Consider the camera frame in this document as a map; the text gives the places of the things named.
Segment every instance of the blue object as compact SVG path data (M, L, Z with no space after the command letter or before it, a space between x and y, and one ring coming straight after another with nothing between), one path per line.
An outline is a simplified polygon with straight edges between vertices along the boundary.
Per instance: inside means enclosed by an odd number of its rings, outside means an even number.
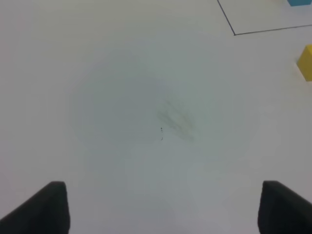
M312 0L287 0L291 6L310 5Z

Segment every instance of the black object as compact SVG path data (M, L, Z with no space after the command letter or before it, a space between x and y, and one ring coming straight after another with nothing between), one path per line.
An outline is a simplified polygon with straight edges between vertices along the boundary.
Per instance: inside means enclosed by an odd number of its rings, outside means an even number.
M0 220L0 234L68 234L70 215L64 182L51 182Z
M261 234L312 234L312 204L277 181L264 181L258 227Z

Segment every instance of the yellow cube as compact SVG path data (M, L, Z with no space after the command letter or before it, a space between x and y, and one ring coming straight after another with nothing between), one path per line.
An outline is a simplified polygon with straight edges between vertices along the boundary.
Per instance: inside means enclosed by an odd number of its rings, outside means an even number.
M312 81L312 44L306 46L297 65L306 81Z

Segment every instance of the scuff mark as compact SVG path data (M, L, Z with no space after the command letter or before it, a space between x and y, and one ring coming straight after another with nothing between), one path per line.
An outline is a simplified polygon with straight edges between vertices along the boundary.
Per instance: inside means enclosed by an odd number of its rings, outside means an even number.
M183 140L193 141L193 123L190 115L180 104L167 100L161 110L158 111L157 116L170 127L175 135Z

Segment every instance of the white floor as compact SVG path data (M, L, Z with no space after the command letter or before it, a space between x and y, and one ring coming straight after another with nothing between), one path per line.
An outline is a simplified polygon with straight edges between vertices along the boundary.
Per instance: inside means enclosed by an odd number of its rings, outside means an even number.
M312 29L233 36L216 0L0 3L0 216L51 180L72 234L255 234L312 200Z

